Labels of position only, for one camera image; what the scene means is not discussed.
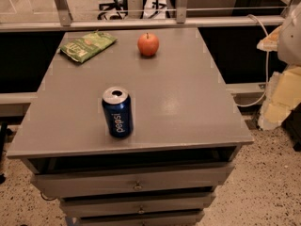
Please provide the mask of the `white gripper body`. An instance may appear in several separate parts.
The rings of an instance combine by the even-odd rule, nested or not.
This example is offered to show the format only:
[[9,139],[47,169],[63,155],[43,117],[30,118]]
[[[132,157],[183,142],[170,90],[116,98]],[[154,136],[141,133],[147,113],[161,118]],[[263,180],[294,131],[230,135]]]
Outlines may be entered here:
[[301,65],[301,3],[292,9],[280,28],[277,56],[289,65]]

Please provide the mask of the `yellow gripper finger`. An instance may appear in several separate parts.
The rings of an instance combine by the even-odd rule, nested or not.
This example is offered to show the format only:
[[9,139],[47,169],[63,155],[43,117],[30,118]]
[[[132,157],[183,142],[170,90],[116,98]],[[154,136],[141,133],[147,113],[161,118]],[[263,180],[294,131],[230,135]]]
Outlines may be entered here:
[[301,67],[291,65],[282,73],[273,73],[266,91],[258,125],[262,130],[273,130],[301,103]]
[[280,29],[281,25],[274,29],[264,39],[260,40],[260,42],[257,44],[257,48],[265,52],[276,52],[278,49]]

